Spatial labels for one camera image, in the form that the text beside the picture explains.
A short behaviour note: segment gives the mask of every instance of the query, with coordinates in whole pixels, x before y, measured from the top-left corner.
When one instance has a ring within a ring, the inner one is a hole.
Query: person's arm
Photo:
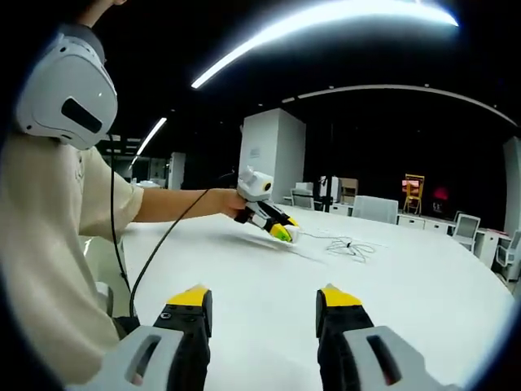
[[[110,7],[113,5],[120,6],[125,2],[126,0],[94,0],[86,11],[80,15],[77,23],[92,28]]]
[[[178,219],[202,194],[204,190],[175,191],[145,189],[135,222],[171,222]],[[244,209],[246,201],[234,189],[211,189],[184,218],[224,213],[235,218]]]

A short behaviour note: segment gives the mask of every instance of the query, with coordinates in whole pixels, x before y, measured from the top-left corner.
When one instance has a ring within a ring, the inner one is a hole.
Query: white chair
[[[521,271],[521,230],[517,230],[508,243],[506,240],[501,240],[497,246],[496,262],[503,266],[502,272],[506,281],[516,280]]]
[[[454,228],[453,238],[463,247],[468,248],[471,253],[474,252],[475,236],[480,221],[479,217],[459,213],[456,228]]]
[[[291,206],[315,210],[313,192],[305,189],[291,189]]]
[[[373,220],[374,222],[387,222],[396,224],[398,218],[398,201],[385,198],[357,195],[352,208],[352,216]]]

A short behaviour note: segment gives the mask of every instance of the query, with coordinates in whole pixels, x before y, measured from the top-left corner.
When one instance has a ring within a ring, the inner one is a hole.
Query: table surface
[[[464,385],[497,346],[513,297],[450,236],[281,205],[312,235],[369,243],[365,262],[331,254],[332,239],[272,239],[222,215],[181,222],[165,240],[136,296],[153,324],[173,295],[212,289],[213,331],[205,390],[321,389],[315,297],[332,283],[359,297],[375,325],[387,325],[426,359],[443,384]],[[124,236],[129,281],[168,229],[131,224]]]

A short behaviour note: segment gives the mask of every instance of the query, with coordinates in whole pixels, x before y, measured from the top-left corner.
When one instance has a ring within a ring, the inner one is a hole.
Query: white pillar
[[[512,236],[521,228],[521,140],[511,138],[503,145],[506,171],[506,215],[504,231]]]
[[[274,177],[272,199],[284,196],[304,175],[305,123],[282,109],[244,119],[239,172],[247,166]]]
[[[181,190],[185,178],[186,154],[174,152],[170,158],[169,166],[169,189]]]

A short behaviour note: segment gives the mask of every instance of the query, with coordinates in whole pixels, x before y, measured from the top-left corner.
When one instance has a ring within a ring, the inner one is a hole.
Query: red object
[[[438,187],[436,190],[434,190],[433,197],[437,200],[446,201],[449,199],[449,191],[446,187]]]

